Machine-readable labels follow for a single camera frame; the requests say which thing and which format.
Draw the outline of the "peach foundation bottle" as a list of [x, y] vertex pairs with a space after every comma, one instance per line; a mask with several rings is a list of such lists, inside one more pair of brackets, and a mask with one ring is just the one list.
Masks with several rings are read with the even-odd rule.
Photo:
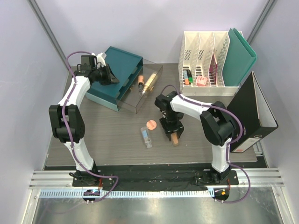
[[178, 146], [179, 145], [179, 138], [177, 136], [177, 133], [172, 133], [171, 134], [171, 142], [172, 142], [172, 145], [175, 147], [175, 146]]

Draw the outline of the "clear blue label bottle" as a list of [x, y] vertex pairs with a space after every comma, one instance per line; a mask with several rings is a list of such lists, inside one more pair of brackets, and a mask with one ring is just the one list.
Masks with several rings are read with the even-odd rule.
[[147, 127], [142, 127], [141, 129], [141, 135], [144, 141], [144, 144], [147, 149], [152, 148], [152, 141], [149, 135], [149, 130]]

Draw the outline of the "small beige concealer tube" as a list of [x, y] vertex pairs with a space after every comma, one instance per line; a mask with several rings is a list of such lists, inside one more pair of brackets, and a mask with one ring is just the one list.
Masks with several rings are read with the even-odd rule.
[[143, 90], [143, 85], [144, 85], [144, 76], [139, 75], [138, 76], [138, 91], [141, 93]]

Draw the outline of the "cream gold pump bottle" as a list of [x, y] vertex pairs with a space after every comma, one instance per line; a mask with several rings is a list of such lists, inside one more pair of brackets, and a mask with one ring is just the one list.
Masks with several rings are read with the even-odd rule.
[[143, 96], [147, 89], [150, 87], [150, 85], [154, 82], [155, 78], [156, 78], [157, 74], [156, 73], [152, 73], [151, 76], [149, 77], [149, 79], [146, 81], [146, 83], [143, 85], [143, 90], [141, 92], [141, 95]]

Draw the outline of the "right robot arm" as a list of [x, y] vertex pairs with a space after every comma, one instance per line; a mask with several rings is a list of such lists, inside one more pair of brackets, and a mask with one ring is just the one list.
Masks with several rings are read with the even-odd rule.
[[159, 122], [172, 143], [178, 143], [184, 126], [181, 119], [188, 115], [201, 122], [204, 136], [212, 145], [211, 179], [216, 184], [224, 183], [231, 170], [229, 145], [236, 130], [236, 117], [226, 110], [220, 101], [203, 103], [173, 91], [167, 96], [160, 94], [155, 106], [164, 114]]

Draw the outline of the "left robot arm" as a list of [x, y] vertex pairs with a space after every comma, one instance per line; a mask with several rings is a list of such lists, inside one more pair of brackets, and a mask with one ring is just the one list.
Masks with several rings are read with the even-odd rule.
[[81, 62], [76, 70], [72, 70], [70, 64], [66, 63], [72, 75], [70, 87], [59, 103], [49, 107], [53, 136], [68, 148], [75, 161], [76, 172], [72, 175], [73, 178], [84, 180], [89, 186], [95, 186], [101, 176], [85, 144], [85, 124], [79, 108], [93, 83], [119, 83], [105, 58], [105, 53], [96, 55], [82, 51]]

